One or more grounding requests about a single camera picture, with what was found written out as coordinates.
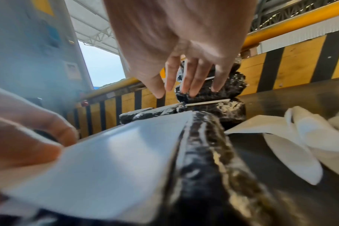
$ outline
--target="finger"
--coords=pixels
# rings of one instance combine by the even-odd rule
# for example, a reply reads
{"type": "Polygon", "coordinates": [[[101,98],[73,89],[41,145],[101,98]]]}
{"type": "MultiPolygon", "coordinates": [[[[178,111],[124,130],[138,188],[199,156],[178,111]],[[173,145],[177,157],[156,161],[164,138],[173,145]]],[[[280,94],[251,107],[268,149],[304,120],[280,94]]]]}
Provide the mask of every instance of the finger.
{"type": "Polygon", "coordinates": [[[196,75],[194,76],[193,82],[191,84],[189,96],[195,97],[198,94],[203,86],[204,81],[206,80],[206,77],[208,76],[210,69],[212,68],[212,65],[213,64],[211,62],[206,60],[200,59],[198,61],[196,75]]]}
{"type": "Polygon", "coordinates": [[[0,118],[0,166],[50,162],[58,158],[61,149],[60,144],[0,118]]]}
{"type": "Polygon", "coordinates": [[[166,62],[166,91],[170,92],[173,90],[174,84],[176,83],[178,68],[181,64],[181,56],[169,57],[166,62]]]}
{"type": "Polygon", "coordinates": [[[181,93],[188,93],[198,66],[198,58],[187,58],[184,61],[183,80],[181,83],[181,93]]]}
{"type": "Polygon", "coordinates": [[[78,139],[76,129],[57,113],[2,89],[0,117],[31,129],[46,131],[64,146],[75,144],[78,139]]]}
{"type": "Polygon", "coordinates": [[[141,81],[157,99],[162,98],[166,93],[162,78],[159,74],[150,79],[142,79],[141,81]]]}
{"type": "Polygon", "coordinates": [[[222,67],[220,65],[215,66],[215,75],[214,75],[214,81],[212,84],[212,92],[218,92],[225,84],[226,80],[228,79],[230,69],[232,64],[229,64],[230,66],[222,67]]]}

